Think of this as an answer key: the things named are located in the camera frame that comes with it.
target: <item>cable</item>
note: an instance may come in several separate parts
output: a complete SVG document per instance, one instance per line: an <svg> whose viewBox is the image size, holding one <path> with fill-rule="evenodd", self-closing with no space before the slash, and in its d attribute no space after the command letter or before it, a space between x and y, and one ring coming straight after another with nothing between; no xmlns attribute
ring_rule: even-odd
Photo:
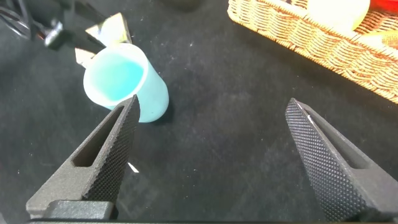
<svg viewBox="0 0 398 224"><path fill-rule="evenodd" d="M25 0L18 0L18 4L22 15L16 12L16 6L12 0L7 0L7 6L10 8L0 6L0 21L3 21L8 28L25 39L32 40L37 33L39 33L40 36L41 32L34 24L34 21L26 7ZM22 31L20 28L15 26L12 21L25 27L28 31Z"/></svg>

